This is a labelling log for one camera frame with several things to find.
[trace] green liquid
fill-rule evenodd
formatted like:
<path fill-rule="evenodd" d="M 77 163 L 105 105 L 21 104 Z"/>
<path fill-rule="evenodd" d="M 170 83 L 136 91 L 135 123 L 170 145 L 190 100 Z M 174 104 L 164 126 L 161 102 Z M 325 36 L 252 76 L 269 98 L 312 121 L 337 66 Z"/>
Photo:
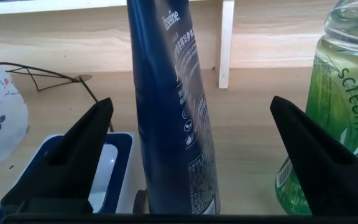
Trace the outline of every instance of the green liquid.
<path fill-rule="evenodd" d="M 349 46 L 340 47 L 327 37 L 318 42 L 306 114 L 358 156 L 358 49 Z M 275 187 L 288 214 L 311 214 L 288 159 Z"/>

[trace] wooden shelf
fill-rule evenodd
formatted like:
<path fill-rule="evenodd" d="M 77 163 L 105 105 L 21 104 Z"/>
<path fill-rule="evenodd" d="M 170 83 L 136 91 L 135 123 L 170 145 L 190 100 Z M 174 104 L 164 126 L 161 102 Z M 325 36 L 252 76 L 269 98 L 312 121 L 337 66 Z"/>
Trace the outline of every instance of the wooden shelf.
<path fill-rule="evenodd" d="M 126 6 L 126 2 L 126 0 L 13 0 L 0 2 L 0 14 L 116 7 Z"/>

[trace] wooden desk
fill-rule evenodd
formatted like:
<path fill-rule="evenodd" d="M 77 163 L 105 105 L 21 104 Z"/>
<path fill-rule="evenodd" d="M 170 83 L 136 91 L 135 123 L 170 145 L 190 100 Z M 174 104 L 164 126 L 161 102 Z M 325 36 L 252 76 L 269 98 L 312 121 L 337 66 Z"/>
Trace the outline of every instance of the wooden desk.
<path fill-rule="evenodd" d="M 304 108 L 310 75 L 310 68 L 233 70 L 230 89 L 220 90 L 216 88 L 214 72 L 203 70 L 222 213 L 284 214 L 275 196 L 274 179 L 287 155 L 269 105 L 274 95 L 280 95 Z M 40 85 L 60 81 L 44 78 Z M 41 93 L 28 76 L 14 75 L 14 84 L 28 105 L 30 129 L 12 156 L 0 163 L 0 199 L 44 138 L 67 131 L 93 104 L 79 83 Z M 97 98 L 112 98 L 116 131 L 137 133 L 131 73 L 93 74 L 88 85 Z"/>

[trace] brand logo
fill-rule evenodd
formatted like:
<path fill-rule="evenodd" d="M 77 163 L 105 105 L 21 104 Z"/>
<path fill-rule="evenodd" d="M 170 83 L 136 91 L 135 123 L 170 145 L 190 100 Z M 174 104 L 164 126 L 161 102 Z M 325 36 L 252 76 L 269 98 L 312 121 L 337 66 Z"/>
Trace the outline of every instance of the brand logo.
<path fill-rule="evenodd" d="M 162 16 L 162 22 L 164 23 L 165 30 L 168 31 L 171 26 L 173 26 L 176 22 L 180 21 L 180 17 L 178 12 L 171 12 L 171 10 L 168 11 L 168 16 L 164 17 Z"/>

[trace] wooden surface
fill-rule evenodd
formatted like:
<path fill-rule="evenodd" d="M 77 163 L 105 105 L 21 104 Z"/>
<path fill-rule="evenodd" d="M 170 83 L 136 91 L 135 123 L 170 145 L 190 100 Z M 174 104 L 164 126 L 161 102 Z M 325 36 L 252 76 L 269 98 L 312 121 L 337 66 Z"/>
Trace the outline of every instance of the wooden surface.
<path fill-rule="evenodd" d="M 190 4 L 203 69 L 215 66 L 220 3 Z M 310 67 L 335 3 L 237 0 L 231 67 Z M 0 15 L 0 61 L 60 72 L 131 71 L 126 7 Z"/>
<path fill-rule="evenodd" d="M 279 95 L 303 109 L 310 75 L 310 68 L 233 70 L 230 89 L 220 90 L 216 88 L 214 72 L 203 71 L 223 214 L 283 214 L 275 196 L 274 180 L 286 152 L 269 105 L 273 96 Z M 40 86 L 51 83 L 46 78 L 39 81 Z M 41 93 L 28 76 L 15 75 L 14 84 L 28 105 L 30 129 L 12 156 L 0 163 L 0 199 L 45 137 L 67 131 L 93 104 L 80 84 Z M 137 133 L 130 73 L 94 74 L 88 85 L 97 98 L 112 98 L 116 131 Z"/>
<path fill-rule="evenodd" d="M 127 0 L 13 0 L 0 2 L 0 14 L 126 6 Z"/>

